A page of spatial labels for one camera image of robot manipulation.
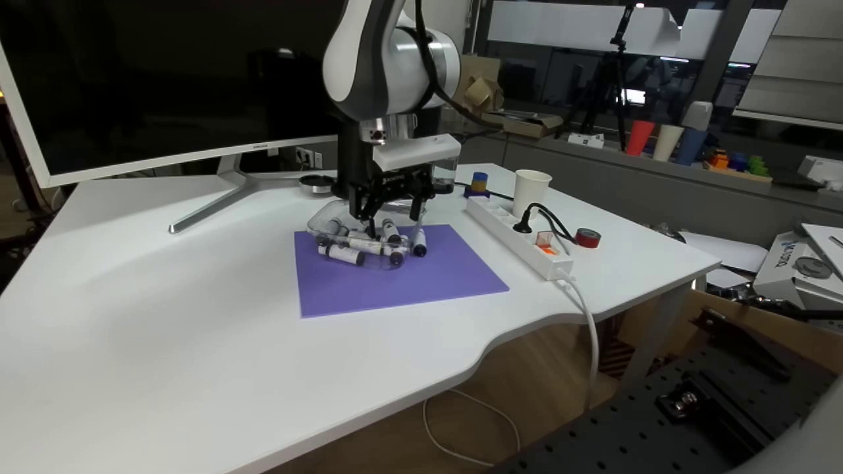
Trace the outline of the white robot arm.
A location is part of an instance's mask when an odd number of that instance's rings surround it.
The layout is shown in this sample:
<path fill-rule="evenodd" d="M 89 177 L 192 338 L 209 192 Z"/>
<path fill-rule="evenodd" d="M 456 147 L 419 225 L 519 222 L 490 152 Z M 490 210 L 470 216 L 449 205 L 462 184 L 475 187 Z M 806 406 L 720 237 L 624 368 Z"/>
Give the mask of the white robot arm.
<path fill-rule="evenodd" d="M 432 168 L 462 155 L 449 135 L 416 137 L 412 119 L 444 109 L 462 73 L 454 40 L 410 19 L 406 0 L 348 0 L 325 51 L 323 80 L 340 114 L 337 187 L 357 222 L 391 200 L 412 220 L 437 196 Z"/>

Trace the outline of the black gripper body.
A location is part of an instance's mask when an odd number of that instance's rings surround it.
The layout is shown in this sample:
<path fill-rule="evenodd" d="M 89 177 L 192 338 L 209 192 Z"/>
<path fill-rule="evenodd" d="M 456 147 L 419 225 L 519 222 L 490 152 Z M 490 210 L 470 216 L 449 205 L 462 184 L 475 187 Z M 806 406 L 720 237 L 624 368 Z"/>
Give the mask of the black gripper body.
<path fill-rule="evenodd" d="M 357 192 L 367 192 L 379 210 L 391 200 L 415 200 L 416 196 L 432 197 L 436 184 L 431 166 L 383 172 L 374 164 L 374 147 L 365 143 L 357 129 L 342 129 L 337 135 L 337 181 L 333 192 L 348 202 Z"/>

